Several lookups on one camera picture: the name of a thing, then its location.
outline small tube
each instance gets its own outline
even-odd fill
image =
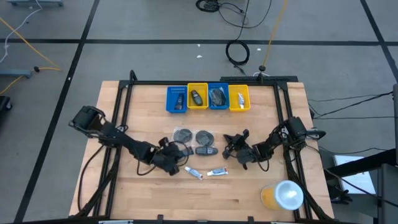
[[[226,167],[223,168],[219,168],[219,169],[213,169],[210,172],[207,172],[207,176],[209,175],[227,175],[228,174],[228,170],[226,169]]]
[[[203,175],[201,175],[197,170],[194,170],[194,169],[192,169],[192,168],[190,168],[190,167],[185,167],[185,170],[189,173],[189,174],[191,174],[192,176],[194,176],[194,177],[196,177],[197,179],[199,179],[199,180],[202,180],[203,179]]]
[[[239,106],[241,107],[241,109],[244,108],[244,98],[243,98],[243,94],[242,93],[238,93],[239,95]]]

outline wooden table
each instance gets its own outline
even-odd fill
[[[313,124],[303,83],[288,83],[288,86],[294,116],[299,116],[307,129],[311,128]],[[250,136],[247,142],[252,145],[265,141],[272,129],[278,125],[272,87],[249,86],[251,110],[246,112],[188,110],[185,114],[170,114],[165,110],[166,88],[167,86],[163,85],[133,86],[127,119],[129,129],[126,132],[132,138],[157,144],[165,136],[171,139],[176,127],[204,129],[214,132],[215,147],[222,151],[226,145],[223,134],[241,134],[244,129],[248,129]],[[103,82],[99,93],[96,106],[105,112],[108,120],[113,113],[117,89],[118,82]],[[286,118],[282,92],[280,97]],[[317,148],[315,141],[309,140],[307,143]],[[96,139],[88,140],[82,167],[99,146]],[[326,214],[333,217],[319,153],[308,147],[302,150],[301,155],[309,192]],[[88,201],[98,186],[103,156],[104,150],[92,160],[85,172],[82,204]],[[219,152],[210,157],[190,156],[187,166],[202,174],[226,166],[229,170],[228,175],[205,176],[200,181],[184,169],[172,177],[161,169],[155,169],[149,175],[139,177],[136,174],[137,161],[124,148],[111,218],[154,220],[158,214],[163,214],[165,220],[244,221],[248,216],[253,216],[255,221],[294,221],[293,212],[269,210],[261,203],[260,191],[264,186],[287,179],[281,147],[275,150],[269,163],[268,172],[263,172],[258,164],[252,163],[248,164],[248,170],[244,170],[236,159],[230,157],[225,160]],[[145,164],[140,166],[140,172],[148,169],[149,166]],[[70,214],[78,211],[77,189],[78,186]],[[104,198],[108,196],[107,190],[105,192]],[[100,214],[104,213],[105,203],[106,200],[102,200]]]

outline concrete floor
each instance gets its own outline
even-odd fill
[[[241,8],[246,5],[242,0],[228,2]],[[384,40],[398,41],[395,22],[398,2],[366,2]],[[0,223],[15,219],[93,3],[94,0],[65,0],[64,7],[45,7],[19,31],[27,39],[69,39],[69,43],[75,44],[33,44],[59,64],[62,71],[43,71],[31,79],[23,78],[6,93],[12,98],[14,108],[0,126]],[[252,25],[261,20],[267,6],[268,1],[251,0],[248,17]],[[274,0],[264,23],[255,29],[244,29],[241,39],[268,40],[281,7],[282,1]],[[13,7],[0,1],[0,16],[13,27],[30,12],[32,9],[28,7]],[[224,13],[228,19],[240,22],[235,14]],[[9,32],[6,26],[0,25],[0,38],[5,38]],[[88,33],[89,40],[160,42],[84,45],[74,77],[68,81],[70,89],[24,221],[67,217],[86,144],[86,137],[69,128],[67,123],[82,105],[96,104],[103,80],[127,79],[130,69],[135,70],[139,80],[219,80],[221,76],[241,76],[228,62],[225,44],[209,42],[199,46],[195,41],[181,44],[187,43],[184,40],[229,40],[238,34],[239,29],[222,21],[218,13],[199,11],[194,0],[100,0]],[[275,39],[378,41],[360,0],[291,0]],[[243,66],[247,74],[257,71],[266,47],[249,45],[250,61]],[[398,47],[388,49],[398,60]],[[49,65],[26,44],[10,44],[8,51],[0,69]],[[243,50],[234,46],[231,56],[242,60]],[[385,93],[391,91],[396,82],[381,46],[365,44],[273,45],[267,73],[298,76],[311,99]],[[11,81],[12,78],[0,78],[0,89]],[[355,101],[312,103],[312,106],[324,113]],[[392,114],[392,98],[385,96],[330,117]],[[315,125],[327,132],[320,145],[331,151],[394,147],[392,119],[317,120]],[[341,206],[335,207],[335,215],[341,220],[372,223],[371,218]]]

